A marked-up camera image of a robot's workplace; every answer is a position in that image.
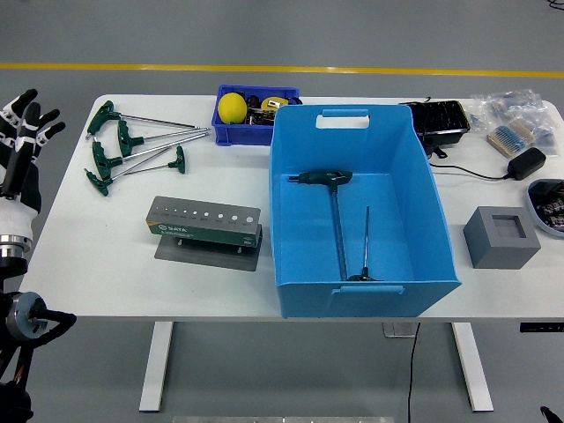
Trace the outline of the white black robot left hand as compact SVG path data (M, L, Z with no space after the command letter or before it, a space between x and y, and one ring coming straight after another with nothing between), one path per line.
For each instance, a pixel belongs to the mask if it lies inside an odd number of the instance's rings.
M1 109L1 234L32 238L41 211L39 169L43 147L65 129L60 111L45 114L28 89Z

